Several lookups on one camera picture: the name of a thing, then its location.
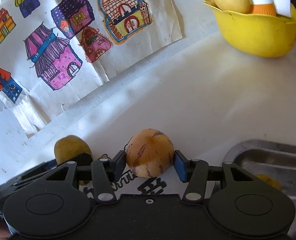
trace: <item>orange and yellow house drawing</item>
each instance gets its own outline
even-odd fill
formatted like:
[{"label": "orange and yellow house drawing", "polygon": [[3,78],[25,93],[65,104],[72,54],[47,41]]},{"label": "orange and yellow house drawing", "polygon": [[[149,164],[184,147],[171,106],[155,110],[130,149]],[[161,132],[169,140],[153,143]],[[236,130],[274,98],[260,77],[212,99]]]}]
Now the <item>orange and yellow house drawing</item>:
[{"label": "orange and yellow house drawing", "polygon": [[0,10],[0,43],[3,42],[5,37],[13,30],[15,26],[16,24],[9,15],[8,11],[2,8]]}]

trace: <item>metal bolt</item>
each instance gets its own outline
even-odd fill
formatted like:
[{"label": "metal bolt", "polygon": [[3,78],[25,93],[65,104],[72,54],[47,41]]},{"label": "metal bolt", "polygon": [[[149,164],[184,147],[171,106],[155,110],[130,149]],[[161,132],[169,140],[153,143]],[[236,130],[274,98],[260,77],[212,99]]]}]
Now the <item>metal bolt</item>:
[{"label": "metal bolt", "polygon": [[153,201],[153,199],[146,199],[146,203],[147,204],[152,204],[152,203],[154,203],[154,201]]},{"label": "metal bolt", "polygon": [[190,192],[186,194],[186,199],[191,200],[191,201],[197,201],[201,199],[201,195],[196,193],[196,192]]},{"label": "metal bolt", "polygon": [[113,199],[113,195],[110,193],[101,193],[98,195],[100,201],[110,201]]}]

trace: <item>purple roof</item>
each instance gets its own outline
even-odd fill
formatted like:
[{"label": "purple roof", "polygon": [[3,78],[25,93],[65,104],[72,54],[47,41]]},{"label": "purple roof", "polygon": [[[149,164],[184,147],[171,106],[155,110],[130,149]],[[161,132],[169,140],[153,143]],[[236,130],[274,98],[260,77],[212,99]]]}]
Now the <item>purple roof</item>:
[{"label": "purple roof", "polygon": [[62,20],[68,20],[85,5],[87,5],[91,21],[94,21],[94,12],[87,0],[62,0],[58,6],[51,10],[51,16],[54,19],[56,26],[59,27]]}]

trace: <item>purple house drawing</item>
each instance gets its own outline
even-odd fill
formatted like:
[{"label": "purple house drawing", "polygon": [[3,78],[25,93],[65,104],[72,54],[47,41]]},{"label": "purple house drawing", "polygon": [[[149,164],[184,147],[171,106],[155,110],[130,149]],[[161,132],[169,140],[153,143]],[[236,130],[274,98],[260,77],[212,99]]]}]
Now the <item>purple house drawing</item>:
[{"label": "purple house drawing", "polygon": [[92,6],[87,0],[62,0],[51,10],[51,16],[69,40],[95,20]]},{"label": "purple house drawing", "polygon": [[35,64],[36,74],[53,90],[58,90],[74,78],[82,61],[69,40],[57,37],[52,29],[41,24],[24,40],[27,57]]}]

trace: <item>yellow plastic bowl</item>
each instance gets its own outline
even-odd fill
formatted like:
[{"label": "yellow plastic bowl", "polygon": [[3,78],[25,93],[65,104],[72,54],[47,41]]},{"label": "yellow plastic bowl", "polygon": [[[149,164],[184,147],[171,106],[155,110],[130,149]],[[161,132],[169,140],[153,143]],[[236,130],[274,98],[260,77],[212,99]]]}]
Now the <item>yellow plastic bowl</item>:
[{"label": "yellow plastic bowl", "polygon": [[222,36],[235,48],[261,57],[281,57],[296,42],[296,9],[292,18],[242,14],[211,7]]}]

